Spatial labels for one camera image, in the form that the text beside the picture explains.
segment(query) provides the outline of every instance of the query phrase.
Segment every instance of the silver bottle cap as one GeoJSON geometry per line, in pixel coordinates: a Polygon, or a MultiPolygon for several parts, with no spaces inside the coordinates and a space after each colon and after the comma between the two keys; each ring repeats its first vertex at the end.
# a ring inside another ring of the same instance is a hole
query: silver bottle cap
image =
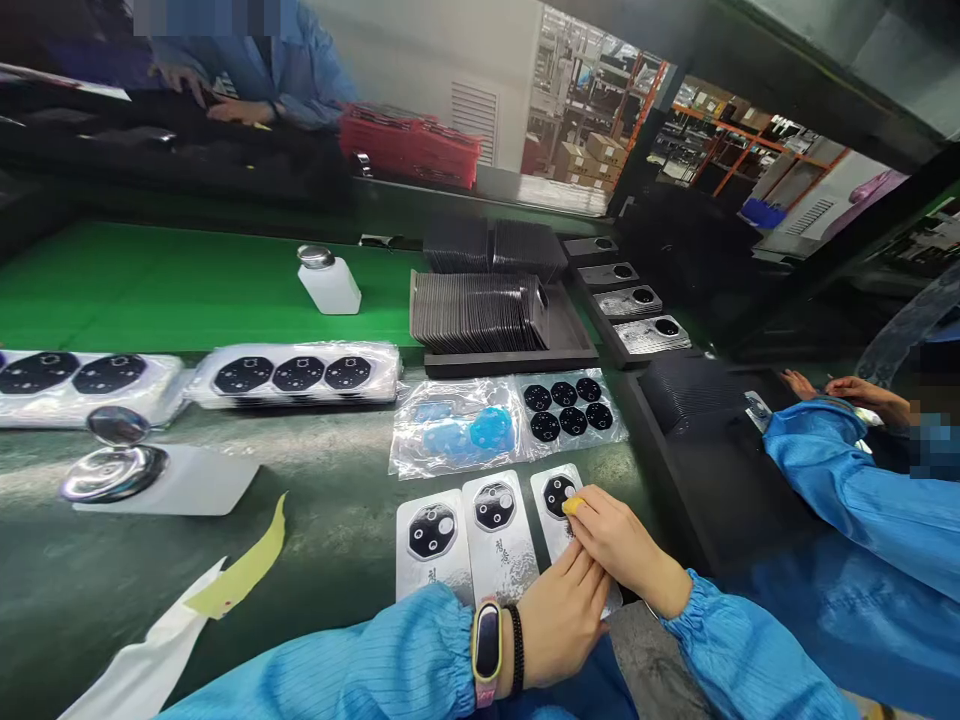
{"type": "Polygon", "coordinates": [[[297,250],[300,264],[308,270],[322,270],[333,265],[337,258],[327,248],[320,245],[301,245],[297,250]]]}

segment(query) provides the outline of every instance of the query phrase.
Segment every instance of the silver phone back panel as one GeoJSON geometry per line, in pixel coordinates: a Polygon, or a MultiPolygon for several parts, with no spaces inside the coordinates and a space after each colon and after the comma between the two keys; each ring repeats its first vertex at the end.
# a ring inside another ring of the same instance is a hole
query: silver phone back panel
{"type": "MultiPolygon", "coordinates": [[[[540,516],[540,526],[543,528],[543,538],[547,543],[551,564],[563,555],[563,551],[574,538],[570,521],[567,520],[561,508],[563,501],[575,495],[582,487],[580,473],[573,463],[544,470],[530,478],[530,489],[537,504],[537,515],[540,516]]],[[[607,604],[601,618],[607,617],[621,607],[623,607],[623,595],[620,594],[620,586],[613,581],[610,583],[607,604]]]]}
{"type": "Polygon", "coordinates": [[[470,547],[459,490],[447,490],[397,508],[397,602],[441,582],[473,605],[470,547]]]}
{"type": "Polygon", "coordinates": [[[540,571],[516,471],[466,483],[463,510],[477,605],[488,595],[519,602],[540,571]]]}

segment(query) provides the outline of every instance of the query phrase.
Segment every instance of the white paper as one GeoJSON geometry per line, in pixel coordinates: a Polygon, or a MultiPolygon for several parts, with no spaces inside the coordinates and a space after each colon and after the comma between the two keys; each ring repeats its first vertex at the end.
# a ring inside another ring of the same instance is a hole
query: white paper
{"type": "Polygon", "coordinates": [[[163,709],[207,618],[183,604],[220,577],[221,558],[147,631],[117,653],[106,672],[59,720],[149,720],[163,709]]]}

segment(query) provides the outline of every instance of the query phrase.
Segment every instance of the sticker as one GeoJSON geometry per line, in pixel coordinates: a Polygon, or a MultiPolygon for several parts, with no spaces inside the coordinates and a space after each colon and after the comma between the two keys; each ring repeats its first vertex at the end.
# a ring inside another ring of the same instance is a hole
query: sticker
{"type": "Polygon", "coordinates": [[[270,523],[263,537],[220,577],[187,600],[184,605],[208,618],[220,620],[233,610],[258,582],[263,580],[283,548],[283,538],[286,534],[283,502],[286,497],[287,494],[284,493],[277,501],[273,522],[270,523]]]}

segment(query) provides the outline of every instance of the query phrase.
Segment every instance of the white wall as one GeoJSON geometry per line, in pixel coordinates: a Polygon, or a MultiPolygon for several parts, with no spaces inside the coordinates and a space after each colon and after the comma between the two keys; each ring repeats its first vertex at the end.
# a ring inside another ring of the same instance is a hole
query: white wall
{"type": "Polygon", "coordinates": [[[543,5],[535,0],[304,0],[361,100],[450,124],[451,82],[499,95],[497,167],[519,171],[543,5]]]}

